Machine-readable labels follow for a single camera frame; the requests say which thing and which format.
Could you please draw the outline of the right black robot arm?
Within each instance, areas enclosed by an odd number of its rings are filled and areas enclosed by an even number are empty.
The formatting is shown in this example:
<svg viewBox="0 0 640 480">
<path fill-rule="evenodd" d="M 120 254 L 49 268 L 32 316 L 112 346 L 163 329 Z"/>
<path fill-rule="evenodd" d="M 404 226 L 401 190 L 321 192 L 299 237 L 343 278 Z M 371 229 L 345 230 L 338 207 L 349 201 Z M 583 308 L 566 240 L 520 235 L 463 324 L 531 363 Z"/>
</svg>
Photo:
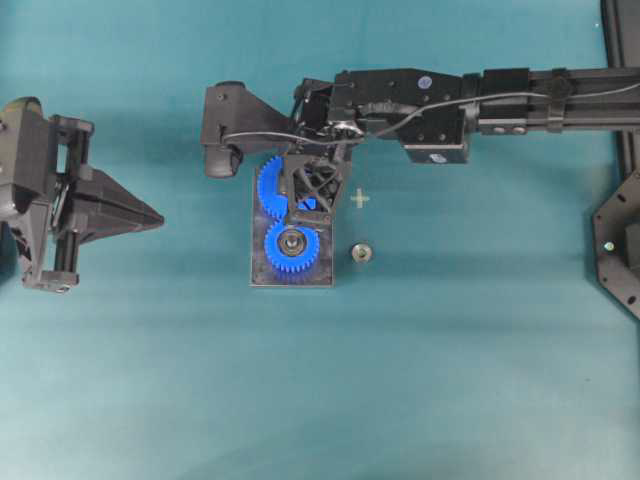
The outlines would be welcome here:
<svg viewBox="0 0 640 480">
<path fill-rule="evenodd" d="M 416 164 L 448 165 L 467 162 L 475 133 L 639 129 L 636 68 L 343 71 L 297 96 L 292 120 L 306 142 L 284 159 L 285 221 L 316 229 L 332 224 L 351 152 L 371 139 L 398 142 Z"/>
</svg>

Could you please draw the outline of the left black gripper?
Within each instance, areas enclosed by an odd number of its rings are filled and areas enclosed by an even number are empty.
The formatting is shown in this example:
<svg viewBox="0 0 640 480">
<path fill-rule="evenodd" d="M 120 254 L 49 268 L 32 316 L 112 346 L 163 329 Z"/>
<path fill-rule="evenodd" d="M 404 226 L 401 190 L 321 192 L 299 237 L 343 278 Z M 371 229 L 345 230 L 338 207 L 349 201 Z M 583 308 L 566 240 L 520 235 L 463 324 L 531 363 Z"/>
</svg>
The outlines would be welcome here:
<svg viewBox="0 0 640 480">
<path fill-rule="evenodd" d="M 91 122 L 43 115 L 36 97 L 21 97 L 1 110 L 1 221 L 18 250 L 27 288 L 67 292 L 79 283 L 79 245 L 152 230 L 165 218 L 88 162 Z M 71 187 L 77 199 L 116 207 L 131 218 L 74 213 L 62 226 Z"/>
</svg>

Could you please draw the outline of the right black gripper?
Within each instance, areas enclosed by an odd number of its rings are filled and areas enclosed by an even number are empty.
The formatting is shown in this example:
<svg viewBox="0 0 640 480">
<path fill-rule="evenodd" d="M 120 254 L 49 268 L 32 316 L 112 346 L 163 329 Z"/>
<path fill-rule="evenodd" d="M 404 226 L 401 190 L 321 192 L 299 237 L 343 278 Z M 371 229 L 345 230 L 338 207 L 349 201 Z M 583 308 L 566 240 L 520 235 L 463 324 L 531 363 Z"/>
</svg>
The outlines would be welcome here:
<svg viewBox="0 0 640 480">
<path fill-rule="evenodd" d="M 305 78 L 294 92 L 289 131 L 295 138 L 283 161 L 287 225 L 332 225 L 358 144 L 357 81 Z"/>
</svg>

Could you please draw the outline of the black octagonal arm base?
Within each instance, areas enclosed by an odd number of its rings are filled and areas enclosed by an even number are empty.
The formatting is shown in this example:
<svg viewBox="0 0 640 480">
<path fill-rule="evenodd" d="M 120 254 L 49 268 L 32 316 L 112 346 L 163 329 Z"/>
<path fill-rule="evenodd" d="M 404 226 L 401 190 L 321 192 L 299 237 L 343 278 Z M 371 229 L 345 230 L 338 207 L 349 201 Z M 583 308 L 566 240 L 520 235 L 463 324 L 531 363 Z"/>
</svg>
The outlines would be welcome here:
<svg viewBox="0 0 640 480">
<path fill-rule="evenodd" d="M 598 205 L 591 226 L 594 280 L 639 321 L 639 169 Z"/>
</svg>

